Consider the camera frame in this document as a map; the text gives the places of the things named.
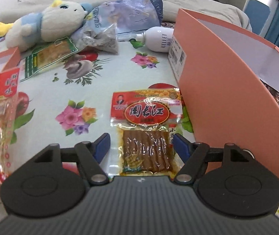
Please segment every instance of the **white bottle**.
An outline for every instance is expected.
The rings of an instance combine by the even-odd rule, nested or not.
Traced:
[[[168,53],[173,30],[173,28],[154,26],[142,34],[137,34],[136,40],[144,43],[152,51]]]

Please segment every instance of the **white and blue plush toy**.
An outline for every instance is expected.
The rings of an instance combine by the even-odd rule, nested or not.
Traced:
[[[10,24],[0,22],[0,37],[5,36],[8,48],[18,47],[23,52],[40,41],[53,42],[71,35],[92,9],[87,3],[54,0],[42,13],[30,13]]]

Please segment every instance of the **yellow plush foot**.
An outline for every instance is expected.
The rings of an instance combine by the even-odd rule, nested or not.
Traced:
[[[3,37],[6,35],[6,33],[11,29],[13,26],[13,23],[10,24],[4,24],[0,22],[0,37]]]

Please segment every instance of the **yellow plush horn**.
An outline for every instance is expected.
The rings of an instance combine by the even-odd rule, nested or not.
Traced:
[[[51,7],[57,7],[62,4],[62,0],[54,0]]]
[[[0,37],[3,37],[6,35],[6,33],[11,29],[13,26],[13,23],[10,24],[4,24],[0,22]]]

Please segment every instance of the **blue plush ear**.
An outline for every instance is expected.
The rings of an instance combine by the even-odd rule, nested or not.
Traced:
[[[80,3],[80,5],[83,7],[83,9],[87,12],[87,15],[93,10],[93,6],[86,2],[86,3]]]

